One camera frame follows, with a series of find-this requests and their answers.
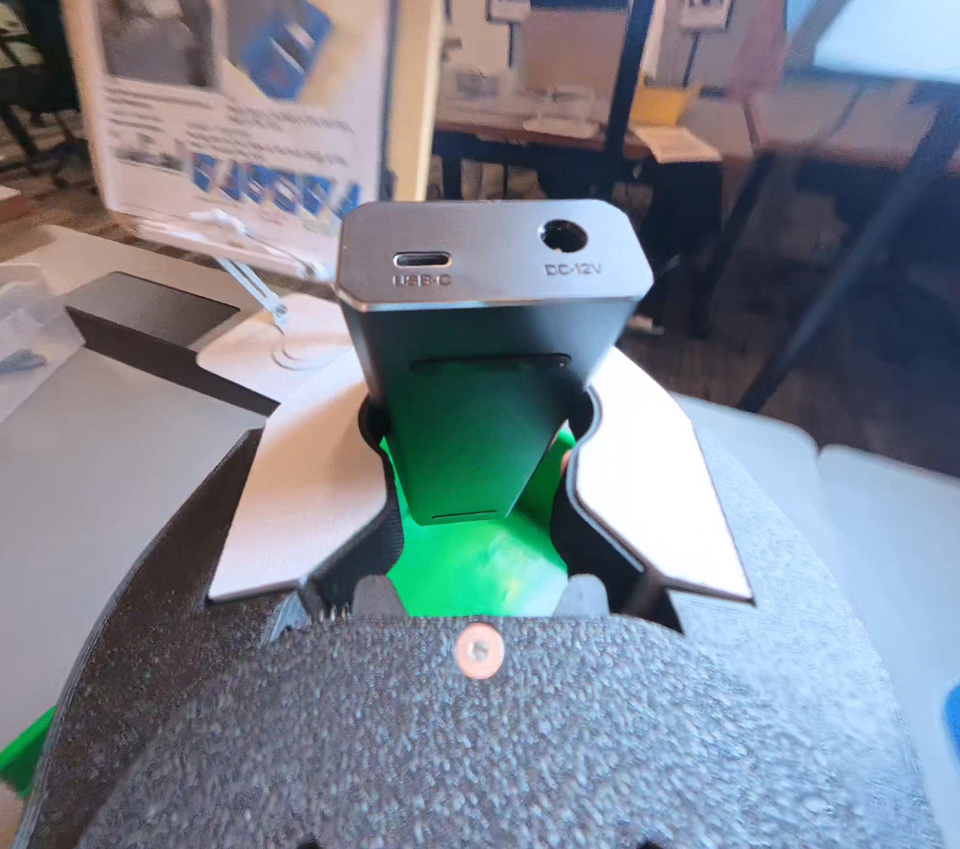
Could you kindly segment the wooden table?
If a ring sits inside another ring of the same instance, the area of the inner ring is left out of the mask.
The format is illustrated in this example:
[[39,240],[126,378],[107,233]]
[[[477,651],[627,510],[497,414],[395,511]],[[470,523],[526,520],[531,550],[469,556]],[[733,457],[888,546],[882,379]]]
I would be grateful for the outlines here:
[[585,178],[591,195],[602,198],[634,177],[635,168],[654,161],[649,146],[631,132],[623,136],[619,154],[612,156],[603,131],[588,137],[559,135],[529,130],[525,121],[520,115],[438,110],[432,152],[440,161],[443,197],[462,199],[466,161],[577,174]]

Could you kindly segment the dark grey usb hub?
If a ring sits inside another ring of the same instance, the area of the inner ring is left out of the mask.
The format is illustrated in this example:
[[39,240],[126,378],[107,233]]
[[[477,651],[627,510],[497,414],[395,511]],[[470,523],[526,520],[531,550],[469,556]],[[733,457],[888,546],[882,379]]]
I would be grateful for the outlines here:
[[654,277],[599,200],[366,203],[334,290],[412,519],[500,519]]

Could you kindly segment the black office chair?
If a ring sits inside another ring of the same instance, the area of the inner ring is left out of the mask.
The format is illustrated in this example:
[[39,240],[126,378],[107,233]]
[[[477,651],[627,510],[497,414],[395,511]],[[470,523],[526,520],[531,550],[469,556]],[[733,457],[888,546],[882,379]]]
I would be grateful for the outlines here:
[[[66,190],[67,164],[72,157],[90,164],[88,144],[75,135],[64,120],[64,113],[81,111],[78,87],[68,47],[62,0],[15,0],[14,9],[38,54],[37,63],[22,63],[2,36],[2,57],[11,65],[2,68],[1,117],[6,130],[23,154],[23,164],[31,174],[39,174],[41,163],[49,165],[49,175],[58,190]],[[50,116],[63,140],[41,150],[16,115]]]

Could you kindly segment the black metal pole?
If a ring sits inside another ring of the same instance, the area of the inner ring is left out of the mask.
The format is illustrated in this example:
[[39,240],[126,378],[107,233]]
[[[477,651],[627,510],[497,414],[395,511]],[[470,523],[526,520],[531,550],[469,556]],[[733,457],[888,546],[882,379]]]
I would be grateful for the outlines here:
[[624,162],[624,147],[630,111],[640,79],[642,56],[656,0],[631,0],[610,110],[606,121],[605,145],[600,160],[597,192],[609,199],[618,183]]

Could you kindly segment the white top table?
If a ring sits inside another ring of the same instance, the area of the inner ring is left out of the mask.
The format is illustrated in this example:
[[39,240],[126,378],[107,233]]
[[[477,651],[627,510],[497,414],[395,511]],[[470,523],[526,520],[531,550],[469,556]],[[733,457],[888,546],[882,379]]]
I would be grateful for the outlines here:
[[922,138],[823,287],[739,399],[758,412],[826,327],[844,295],[946,174],[959,142],[958,0],[851,0],[822,37],[819,67],[837,75],[904,79],[934,112]]

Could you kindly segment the yellow box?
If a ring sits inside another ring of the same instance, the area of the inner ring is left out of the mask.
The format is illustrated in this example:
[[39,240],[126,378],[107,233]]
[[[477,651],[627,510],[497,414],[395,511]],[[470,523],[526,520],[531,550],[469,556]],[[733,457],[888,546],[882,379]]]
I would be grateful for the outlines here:
[[630,105],[628,125],[672,127],[680,124],[684,114],[701,96],[699,83],[687,87],[637,85]]

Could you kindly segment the clear plastic bag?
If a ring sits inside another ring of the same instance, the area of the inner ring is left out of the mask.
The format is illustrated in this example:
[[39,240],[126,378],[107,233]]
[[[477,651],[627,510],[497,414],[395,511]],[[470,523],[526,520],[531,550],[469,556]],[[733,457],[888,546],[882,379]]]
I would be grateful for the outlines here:
[[36,265],[1,266],[1,420],[83,346],[66,305]]

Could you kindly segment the instruction board with white stand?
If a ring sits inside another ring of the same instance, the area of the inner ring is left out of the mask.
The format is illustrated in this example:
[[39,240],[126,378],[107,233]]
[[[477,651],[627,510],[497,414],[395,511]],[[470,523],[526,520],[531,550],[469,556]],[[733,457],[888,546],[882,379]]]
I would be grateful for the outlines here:
[[352,344],[332,289],[347,217],[426,198],[443,0],[66,0],[105,207],[216,261],[260,310],[198,364],[282,400]]

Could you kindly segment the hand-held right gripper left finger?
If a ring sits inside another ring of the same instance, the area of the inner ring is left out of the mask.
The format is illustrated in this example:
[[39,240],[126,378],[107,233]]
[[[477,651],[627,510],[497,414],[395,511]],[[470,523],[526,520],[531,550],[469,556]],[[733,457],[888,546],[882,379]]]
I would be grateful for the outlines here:
[[212,603],[314,582],[347,603],[357,579],[399,557],[391,463],[362,428],[368,387],[359,366],[327,366],[283,399],[262,428],[219,562]]

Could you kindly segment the green plastic bin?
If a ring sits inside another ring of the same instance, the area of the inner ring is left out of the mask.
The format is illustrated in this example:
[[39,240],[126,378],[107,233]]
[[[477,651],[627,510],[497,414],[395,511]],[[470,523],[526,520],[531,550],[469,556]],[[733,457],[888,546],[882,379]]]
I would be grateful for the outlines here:
[[[27,798],[54,728],[64,790],[91,808],[160,726],[163,714],[207,677],[245,661],[270,641],[287,589],[210,603],[210,579],[258,446],[246,435],[146,548],[81,646],[57,705],[2,751],[2,784]],[[403,548],[385,575],[413,616],[544,616],[567,583],[550,540],[567,427],[537,465],[504,519],[420,525],[394,479]]]

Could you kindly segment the white paper sheet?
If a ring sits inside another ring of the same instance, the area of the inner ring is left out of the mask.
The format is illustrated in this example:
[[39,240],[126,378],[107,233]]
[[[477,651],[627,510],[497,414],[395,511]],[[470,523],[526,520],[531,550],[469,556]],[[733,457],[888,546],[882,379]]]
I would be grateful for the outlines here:
[[631,129],[660,165],[721,163],[721,152],[681,125],[639,125]]

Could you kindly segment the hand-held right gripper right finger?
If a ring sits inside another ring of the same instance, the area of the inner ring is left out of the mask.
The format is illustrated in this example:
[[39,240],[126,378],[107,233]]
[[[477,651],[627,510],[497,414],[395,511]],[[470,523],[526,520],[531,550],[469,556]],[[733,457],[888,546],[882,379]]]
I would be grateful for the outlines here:
[[690,418],[612,348],[578,414],[550,519],[570,576],[599,579],[609,605],[668,592],[754,604],[754,591]]

